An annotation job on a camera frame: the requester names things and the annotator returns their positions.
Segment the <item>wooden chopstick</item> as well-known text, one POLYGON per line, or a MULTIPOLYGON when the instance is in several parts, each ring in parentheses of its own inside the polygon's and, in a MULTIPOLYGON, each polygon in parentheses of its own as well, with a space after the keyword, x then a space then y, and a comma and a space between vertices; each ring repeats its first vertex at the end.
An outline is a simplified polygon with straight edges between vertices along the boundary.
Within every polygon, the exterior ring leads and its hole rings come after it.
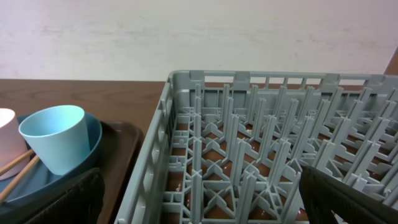
POLYGON ((40 161, 38 156, 35 156, 16 176, 15 178, 6 186, 6 188, 1 192, 1 203, 7 199, 7 197, 12 193, 12 191, 22 182, 22 180, 31 172, 31 170, 40 161))
POLYGON ((6 172, 8 172, 9 170, 11 170, 13 167, 15 167, 16 165, 21 163, 23 160, 25 160, 28 157, 30 157, 33 153, 34 153, 34 151, 32 149, 29 149, 24 154, 22 154, 19 157, 15 158, 13 161, 11 161, 10 163, 6 164, 4 167, 2 167, 0 169, 0 175, 3 175, 6 172))

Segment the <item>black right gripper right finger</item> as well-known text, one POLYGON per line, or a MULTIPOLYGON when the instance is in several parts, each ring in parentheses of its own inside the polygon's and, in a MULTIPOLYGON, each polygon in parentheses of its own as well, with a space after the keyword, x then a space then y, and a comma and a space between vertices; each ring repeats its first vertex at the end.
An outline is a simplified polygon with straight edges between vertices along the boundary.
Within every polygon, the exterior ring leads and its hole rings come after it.
POLYGON ((310 223, 397 223, 397 210, 355 190, 335 178, 305 166, 299 191, 310 223))

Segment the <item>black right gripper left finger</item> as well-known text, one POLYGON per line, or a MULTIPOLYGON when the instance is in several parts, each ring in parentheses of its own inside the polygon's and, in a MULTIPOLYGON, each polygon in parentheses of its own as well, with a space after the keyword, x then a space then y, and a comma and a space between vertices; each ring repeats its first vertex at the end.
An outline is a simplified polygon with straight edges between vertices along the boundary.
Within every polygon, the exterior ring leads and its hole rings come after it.
POLYGON ((83 173, 59 197, 27 220, 37 224, 96 223, 103 207, 104 180, 98 168, 83 173))

